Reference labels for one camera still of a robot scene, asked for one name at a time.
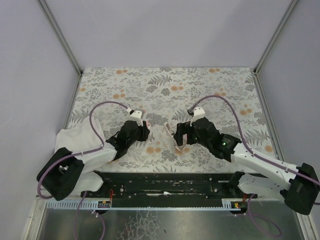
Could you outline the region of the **red white staple box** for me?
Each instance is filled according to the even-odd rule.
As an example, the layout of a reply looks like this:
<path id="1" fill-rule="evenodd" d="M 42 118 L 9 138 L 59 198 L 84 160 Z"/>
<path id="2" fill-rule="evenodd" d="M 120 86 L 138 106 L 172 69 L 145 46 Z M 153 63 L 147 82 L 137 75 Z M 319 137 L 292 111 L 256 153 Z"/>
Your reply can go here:
<path id="1" fill-rule="evenodd" d="M 181 152 L 186 145 L 187 145 L 187 136 L 184 135 L 182 137 L 182 145 L 178 145 L 178 143 L 175 142 L 174 147 L 177 151 Z"/>

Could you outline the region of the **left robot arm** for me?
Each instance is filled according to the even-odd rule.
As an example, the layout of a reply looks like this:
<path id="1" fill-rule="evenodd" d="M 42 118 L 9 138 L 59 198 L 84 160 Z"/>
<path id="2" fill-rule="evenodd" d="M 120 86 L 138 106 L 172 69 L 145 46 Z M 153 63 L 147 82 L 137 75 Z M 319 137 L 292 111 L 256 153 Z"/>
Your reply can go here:
<path id="1" fill-rule="evenodd" d="M 139 126 L 127 120 L 120 131 L 105 139 L 99 121 L 88 117 L 77 126 L 62 129 L 53 156 L 36 177 L 37 193 L 44 188 L 51 198 L 61 201 L 83 191 L 98 191 L 103 180 L 95 171 L 123 157 L 135 142 L 145 142 L 149 134 L 149 122 Z"/>

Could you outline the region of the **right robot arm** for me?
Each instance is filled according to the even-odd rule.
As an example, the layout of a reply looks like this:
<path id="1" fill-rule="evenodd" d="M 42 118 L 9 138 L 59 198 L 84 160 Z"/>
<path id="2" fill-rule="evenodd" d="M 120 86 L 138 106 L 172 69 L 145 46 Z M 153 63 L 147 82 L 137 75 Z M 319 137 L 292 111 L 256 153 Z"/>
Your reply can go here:
<path id="1" fill-rule="evenodd" d="M 309 215 L 320 192 L 315 169 L 303 163 L 290 164 L 254 152 L 245 142 L 229 134 L 220 133 L 207 118 L 178 123 L 168 131 L 177 150 L 185 145 L 199 144 L 218 159 L 243 165 L 261 176 L 236 173 L 231 184 L 242 193 L 283 201 L 291 210 Z"/>

